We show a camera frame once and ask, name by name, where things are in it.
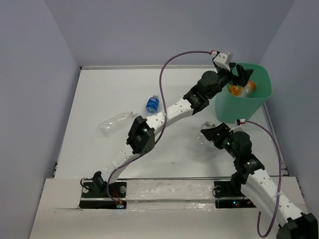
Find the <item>orange label tea bottle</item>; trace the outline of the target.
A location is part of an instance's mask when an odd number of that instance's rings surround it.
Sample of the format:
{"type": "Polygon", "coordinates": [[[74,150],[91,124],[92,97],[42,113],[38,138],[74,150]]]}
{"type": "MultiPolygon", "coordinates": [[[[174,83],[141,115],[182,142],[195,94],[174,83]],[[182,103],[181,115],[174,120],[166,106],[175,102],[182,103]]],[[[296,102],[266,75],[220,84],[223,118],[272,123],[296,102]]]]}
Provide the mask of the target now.
{"type": "Polygon", "coordinates": [[[243,88],[240,86],[230,85],[228,88],[229,93],[231,93],[234,96],[240,96],[243,88]]]}

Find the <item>clear unlabelled plastic bottle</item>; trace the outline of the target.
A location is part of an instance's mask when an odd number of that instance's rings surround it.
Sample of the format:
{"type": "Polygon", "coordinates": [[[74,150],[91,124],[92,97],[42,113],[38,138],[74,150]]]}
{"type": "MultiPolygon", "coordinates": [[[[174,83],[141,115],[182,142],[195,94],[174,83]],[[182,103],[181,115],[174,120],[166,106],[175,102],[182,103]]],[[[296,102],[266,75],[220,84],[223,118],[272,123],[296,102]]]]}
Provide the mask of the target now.
{"type": "Polygon", "coordinates": [[[198,136],[197,136],[197,142],[198,144],[200,145],[200,147],[203,149],[203,150],[210,150],[213,145],[212,145],[212,142],[209,141],[205,135],[201,132],[203,129],[211,129],[211,128],[214,128],[215,127],[215,124],[213,124],[212,122],[210,121],[206,121],[205,123],[203,123],[199,129],[199,133],[198,133],[198,136]]]}

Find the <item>orange juice bottle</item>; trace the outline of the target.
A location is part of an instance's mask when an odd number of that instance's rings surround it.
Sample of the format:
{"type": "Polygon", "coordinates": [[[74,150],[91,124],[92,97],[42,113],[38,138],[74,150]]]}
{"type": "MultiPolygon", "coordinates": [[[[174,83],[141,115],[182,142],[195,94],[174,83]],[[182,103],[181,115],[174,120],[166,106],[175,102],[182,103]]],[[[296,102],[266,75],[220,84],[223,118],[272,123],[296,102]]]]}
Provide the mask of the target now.
{"type": "Polygon", "coordinates": [[[256,90],[256,84],[253,81],[249,80],[246,86],[242,88],[239,97],[245,98],[251,93],[253,93],[255,90],[256,90]]]}

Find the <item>blue label water bottle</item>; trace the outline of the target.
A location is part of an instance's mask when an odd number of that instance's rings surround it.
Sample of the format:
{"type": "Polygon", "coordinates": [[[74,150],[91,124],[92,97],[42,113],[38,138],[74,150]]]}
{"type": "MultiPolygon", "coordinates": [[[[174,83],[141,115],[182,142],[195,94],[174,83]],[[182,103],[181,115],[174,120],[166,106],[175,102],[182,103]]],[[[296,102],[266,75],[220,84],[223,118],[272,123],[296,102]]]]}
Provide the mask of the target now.
{"type": "Polygon", "coordinates": [[[148,113],[156,113],[158,111],[158,107],[159,107],[159,96],[158,95],[153,95],[152,97],[150,97],[147,101],[146,104],[146,112],[148,113]]]}

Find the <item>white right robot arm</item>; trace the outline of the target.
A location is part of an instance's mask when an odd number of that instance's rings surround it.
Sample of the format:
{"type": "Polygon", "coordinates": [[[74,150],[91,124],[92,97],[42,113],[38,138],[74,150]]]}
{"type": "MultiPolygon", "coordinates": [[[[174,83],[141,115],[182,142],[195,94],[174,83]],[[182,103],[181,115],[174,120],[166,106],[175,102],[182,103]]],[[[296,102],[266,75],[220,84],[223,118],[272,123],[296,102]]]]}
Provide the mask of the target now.
{"type": "Polygon", "coordinates": [[[259,214],[271,217],[269,228],[259,237],[266,238],[274,224],[279,229],[278,239],[317,239],[318,221],[312,213],[304,213],[281,191],[282,174],[274,183],[264,165],[252,153],[250,136],[243,131],[246,119],[237,119],[237,127],[230,129],[222,123],[203,129],[201,133],[218,149],[226,150],[234,158],[236,172],[232,175],[229,189],[234,195],[248,197],[259,209],[259,214]]]}

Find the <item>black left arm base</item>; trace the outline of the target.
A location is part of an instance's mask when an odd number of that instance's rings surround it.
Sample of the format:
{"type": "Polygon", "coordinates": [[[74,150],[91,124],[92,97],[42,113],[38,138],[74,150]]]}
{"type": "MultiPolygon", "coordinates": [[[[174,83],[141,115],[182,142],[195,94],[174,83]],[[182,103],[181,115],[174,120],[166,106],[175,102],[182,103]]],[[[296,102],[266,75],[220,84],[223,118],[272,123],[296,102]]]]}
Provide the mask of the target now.
{"type": "Polygon", "coordinates": [[[109,193],[105,189],[101,193],[94,191],[94,184],[91,180],[83,180],[82,192],[79,207],[81,209],[108,209],[117,210],[127,207],[126,193],[127,183],[125,181],[116,182],[109,187],[109,193]]]}

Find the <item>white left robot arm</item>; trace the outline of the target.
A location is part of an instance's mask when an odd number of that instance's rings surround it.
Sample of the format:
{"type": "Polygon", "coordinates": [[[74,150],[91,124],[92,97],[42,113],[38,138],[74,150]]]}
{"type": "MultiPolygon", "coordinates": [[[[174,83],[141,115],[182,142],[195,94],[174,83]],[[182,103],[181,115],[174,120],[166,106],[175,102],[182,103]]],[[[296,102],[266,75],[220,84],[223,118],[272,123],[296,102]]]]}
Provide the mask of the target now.
{"type": "Polygon", "coordinates": [[[126,144],[119,154],[107,164],[105,170],[93,175],[93,191],[100,197],[108,195],[110,184],[117,180],[128,164],[154,149],[156,140],[160,139],[167,126],[190,117],[209,105],[209,101],[232,81],[232,69],[235,65],[230,63],[228,70],[216,66],[217,71],[204,72],[197,84],[166,111],[146,118],[136,117],[126,144]]]}

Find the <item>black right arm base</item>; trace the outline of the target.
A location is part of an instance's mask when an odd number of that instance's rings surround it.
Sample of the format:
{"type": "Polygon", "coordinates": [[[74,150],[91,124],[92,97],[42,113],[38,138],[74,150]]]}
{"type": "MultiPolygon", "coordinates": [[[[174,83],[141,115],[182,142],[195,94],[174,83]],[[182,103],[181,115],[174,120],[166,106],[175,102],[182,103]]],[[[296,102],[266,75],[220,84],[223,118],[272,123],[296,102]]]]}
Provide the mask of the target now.
{"type": "Polygon", "coordinates": [[[212,195],[216,209],[256,208],[249,198],[234,188],[231,181],[215,181],[212,195]]]}

